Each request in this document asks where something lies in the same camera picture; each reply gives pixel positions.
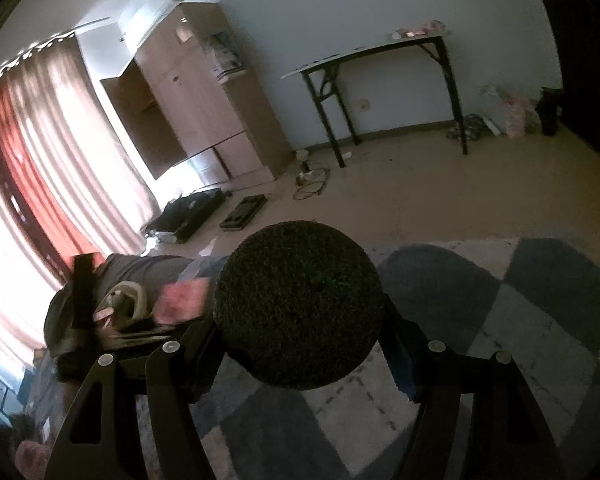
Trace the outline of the blue white checkered rug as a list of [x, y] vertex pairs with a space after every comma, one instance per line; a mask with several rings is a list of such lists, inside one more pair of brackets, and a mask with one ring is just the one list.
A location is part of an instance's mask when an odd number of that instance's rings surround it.
[[[510, 352], [569, 479], [600, 479], [600, 266], [554, 238], [376, 246], [403, 316], [454, 350]], [[417, 406], [374, 349], [349, 376], [305, 392], [268, 387], [225, 360], [192, 409], [220, 479], [388, 479]]]

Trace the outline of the pale green plastic basin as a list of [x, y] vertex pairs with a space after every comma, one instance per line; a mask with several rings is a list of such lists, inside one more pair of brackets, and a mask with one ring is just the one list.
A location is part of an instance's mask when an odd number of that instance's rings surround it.
[[123, 330], [148, 315], [147, 294], [141, 284], [123, 281], [110, 289], [94, 312], [104, 327]]

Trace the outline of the red box with white band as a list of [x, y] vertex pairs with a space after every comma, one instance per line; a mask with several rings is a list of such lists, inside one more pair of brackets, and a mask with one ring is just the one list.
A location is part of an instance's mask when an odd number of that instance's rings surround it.
[[170, 326], [200, 318], [207, 310], [209, 289], [208, 278], [195, 278], [164, 286], [152, 309], [152, 318], [158, 325]]

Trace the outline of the black open case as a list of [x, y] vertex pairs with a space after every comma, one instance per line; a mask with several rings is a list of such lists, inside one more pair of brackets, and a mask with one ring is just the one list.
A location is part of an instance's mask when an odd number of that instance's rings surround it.
[[181, 196], [143, 226], [142, 234], [160, 243], [186, 243], [224, 202], [225, 193], [220, 188]]

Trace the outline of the black foam tray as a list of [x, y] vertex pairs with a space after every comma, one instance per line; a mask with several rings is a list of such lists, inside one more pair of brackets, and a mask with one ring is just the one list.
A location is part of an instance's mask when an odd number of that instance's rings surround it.
[[220, 229], [222, 231], [241, 231], [245, 226], [248, 226], [267, 200], [264, 194], [244, 197], [220, 223]]

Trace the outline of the pink red curtain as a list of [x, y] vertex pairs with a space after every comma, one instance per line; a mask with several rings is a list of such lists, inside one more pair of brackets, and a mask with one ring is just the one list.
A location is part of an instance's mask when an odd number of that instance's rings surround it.
[[72, 260], [134, 255], [157, 199], [102, 107], [79, 41], [37, 44], [0, 70], [0, 200], [57, 283]]

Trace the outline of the pink plastic bag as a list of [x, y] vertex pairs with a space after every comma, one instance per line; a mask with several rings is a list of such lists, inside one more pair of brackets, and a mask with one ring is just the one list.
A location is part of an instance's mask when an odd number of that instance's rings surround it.
[[514, 140], [541, 132], [540, 118], [535, 110], [534, 101], [493, 84], [482, 87], [480, 96], [480, 115], [496, 136], [506, 136]]

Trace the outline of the black bin by door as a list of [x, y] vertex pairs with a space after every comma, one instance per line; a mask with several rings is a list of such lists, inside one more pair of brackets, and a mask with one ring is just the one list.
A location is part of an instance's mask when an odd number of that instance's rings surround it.
[[540, 99], [535, 105], [539, 116], [543, 136], [556, 136], [560, 128], [560, 112], [562, 111], [562, 88], [543, 87]]

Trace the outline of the wooden wardrobe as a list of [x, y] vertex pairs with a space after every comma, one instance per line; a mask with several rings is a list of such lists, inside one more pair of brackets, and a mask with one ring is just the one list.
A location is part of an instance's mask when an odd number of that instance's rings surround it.
[[242, 76], [226, 84], [213, 76], [207, 41], [223, 30], [234, 41], [218, 4], [181, 3], [119, 76], [102, 81], [154, 179], [191, 162], [204, 184], [240, 190], [276, 180], [291, 164], [292, 149], [244, 58]]

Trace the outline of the white bag on wardrobe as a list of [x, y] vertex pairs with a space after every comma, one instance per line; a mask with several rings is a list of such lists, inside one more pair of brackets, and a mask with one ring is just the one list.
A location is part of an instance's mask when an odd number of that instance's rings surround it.
[[247, 70], [232, 37], [225, 30], [208, 38], [207, 55], [212, 74], [220, 84], [242, 76]]

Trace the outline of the black leg folding table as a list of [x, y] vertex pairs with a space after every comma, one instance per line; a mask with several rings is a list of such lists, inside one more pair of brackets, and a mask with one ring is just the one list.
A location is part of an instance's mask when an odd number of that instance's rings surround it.
[[344, 165], [341, 145], [372, 133], [420, 125], [460, 128], [468, 153], [460, 92], [444, 32], [408, 32], [400, 39], [332, 54], [280, 77], [288, 99], [280, 107], [295, 148], [325, 143]]

